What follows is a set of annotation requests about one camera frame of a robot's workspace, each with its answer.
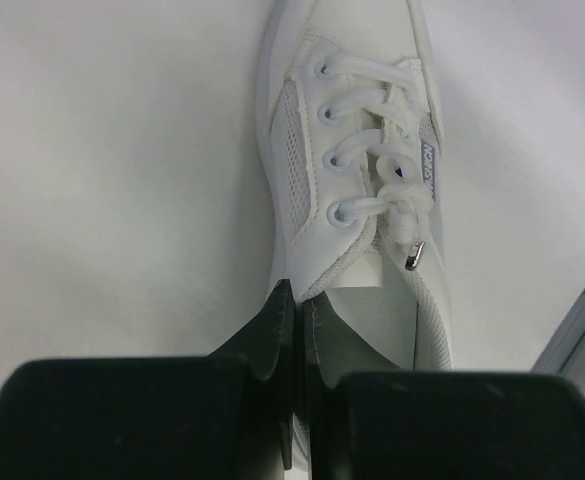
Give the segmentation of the white sneaker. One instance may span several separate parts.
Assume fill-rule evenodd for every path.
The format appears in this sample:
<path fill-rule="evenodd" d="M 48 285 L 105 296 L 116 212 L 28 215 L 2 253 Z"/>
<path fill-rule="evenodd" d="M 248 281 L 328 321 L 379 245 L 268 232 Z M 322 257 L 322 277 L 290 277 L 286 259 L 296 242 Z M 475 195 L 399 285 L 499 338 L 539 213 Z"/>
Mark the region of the white sneaker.
<path fill-rule="evenodd" d="M 307 307 L 327 379 L 452 366 L 442 115 L 416 1 L 277 1 L 257 73 L 270 280 Z"/>

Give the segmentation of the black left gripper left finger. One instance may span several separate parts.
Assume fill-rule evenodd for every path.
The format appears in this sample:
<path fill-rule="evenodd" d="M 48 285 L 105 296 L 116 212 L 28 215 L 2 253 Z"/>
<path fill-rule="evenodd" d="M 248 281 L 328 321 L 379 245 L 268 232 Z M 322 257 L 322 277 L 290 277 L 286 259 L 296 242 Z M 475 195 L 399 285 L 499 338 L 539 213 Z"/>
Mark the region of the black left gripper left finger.
<path fill-rule="evenodd" d="M 198 357 L 36 360 L 0 390 L 3 479 L 280 479 L 292 466 L 294 302 Z"/>

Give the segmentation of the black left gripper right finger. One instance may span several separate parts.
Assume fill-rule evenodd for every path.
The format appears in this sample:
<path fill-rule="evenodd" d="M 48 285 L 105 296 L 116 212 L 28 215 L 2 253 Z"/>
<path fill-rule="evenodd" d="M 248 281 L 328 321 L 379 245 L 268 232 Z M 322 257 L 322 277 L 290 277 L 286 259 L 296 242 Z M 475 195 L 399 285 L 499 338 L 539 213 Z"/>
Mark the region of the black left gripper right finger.
<path fill-rule="evenodd" d="M 585 479 L 585 400 L 556 376 L 413 372 L 334 311 L 296 317 L 313 479 Z"/>

